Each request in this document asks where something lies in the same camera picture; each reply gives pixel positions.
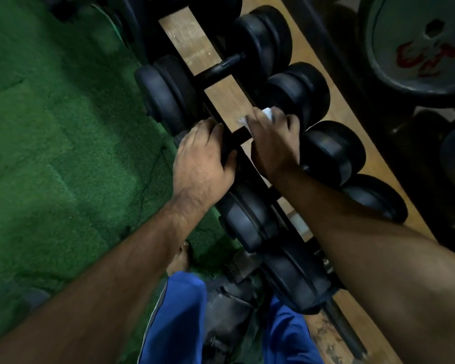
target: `right hand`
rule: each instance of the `right hand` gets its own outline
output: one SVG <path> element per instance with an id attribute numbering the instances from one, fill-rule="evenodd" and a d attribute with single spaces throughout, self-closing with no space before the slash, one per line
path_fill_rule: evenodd
<path id="1" fill-rule="evenodd" d="M 286 116 L 277 107 L 271 109 L 273 122 L 259 108 L 246 115 L 253 135 L 251 159 L 260 174 L 270 182 L 280 171 L 300 163 L 300 120 Z"/>

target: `left hand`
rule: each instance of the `left hand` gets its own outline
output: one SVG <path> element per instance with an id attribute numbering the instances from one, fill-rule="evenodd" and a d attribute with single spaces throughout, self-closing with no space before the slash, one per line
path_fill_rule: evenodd
<path id="1" fill-rule="evenodd" d="M 173 199 L 206 212 L 234 183 L 236 151 L 221 165 L 223 124 L 213 118 L 200 121 L 180 143 L 174 162 Z"/>

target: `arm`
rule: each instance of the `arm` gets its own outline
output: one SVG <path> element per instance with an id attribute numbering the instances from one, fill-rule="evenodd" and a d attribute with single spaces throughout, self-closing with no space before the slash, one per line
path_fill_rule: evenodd
<path id="1" fill-rule="evenodd" d="M 455 364 L 455 253 L 306 175 L 297 164 L 297 118 L 275 112 L 274 124 L 257 109 L 248 117 L 257 167 L 403 362 Z"/>
<path id="2" fill-rule="evenodd" d="M 113 363 L 180 245 L 230 188 L 235 153 L 221 165 L 222 125 L 200 122 L 174 163 L 172 199 L 0 341 L 0 363 Z"/>

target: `bare foot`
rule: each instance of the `bare foot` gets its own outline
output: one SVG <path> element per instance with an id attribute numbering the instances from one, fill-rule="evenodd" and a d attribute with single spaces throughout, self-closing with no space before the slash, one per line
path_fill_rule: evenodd
<path id="1" fill-rule="evenodd" d="M 188 272 L 190 267 L 189 261 L 189 242 L 186 240 L 178 249 L 176 255 L 167 267 L 167 275 L 171 276 L 178 271 Z"/>

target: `hand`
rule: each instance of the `hand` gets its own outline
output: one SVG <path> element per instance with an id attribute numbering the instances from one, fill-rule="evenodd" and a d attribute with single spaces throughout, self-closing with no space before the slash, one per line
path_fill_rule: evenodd
<path id="1" fill-rule="evenodd" d="M 300 164 L 300 121 L 295 115 L 285 116 L 277 107 L 271 109 L 273 122 L 260 109 L 246 116 L 253 142 L 251 159 L 260 174 L 272 181 L 279 171 Z"/>
<path id="2" fill-rule="evenodd" d="M 237 153 L 233 150 L 224 167 L 221 165 L 223 130 L 223 124 L 209 118 L 198 122 L 184 137 L 174 161 L 172 198 L 207 212 L 229 190 L 236 173 Z"/>

